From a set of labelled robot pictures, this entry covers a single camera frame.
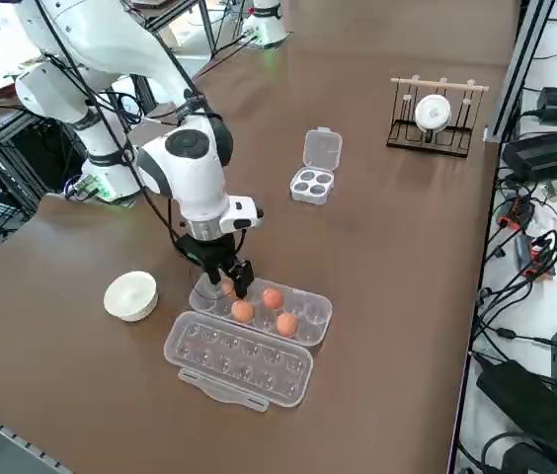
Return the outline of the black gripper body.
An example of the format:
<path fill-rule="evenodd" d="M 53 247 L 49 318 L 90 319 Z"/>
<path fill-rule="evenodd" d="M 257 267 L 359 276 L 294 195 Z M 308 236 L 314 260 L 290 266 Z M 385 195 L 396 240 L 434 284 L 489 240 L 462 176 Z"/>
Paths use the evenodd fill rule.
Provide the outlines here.
<path fill-rule="evenodd" d="M 209 241 L 200 241 L 192 236 L 181 236 L 177 240 L 177 249 L 205 272 L 216 268 L 228 270 L 234 265 L 236 259 L 233 236 L 221 236 Z"/>

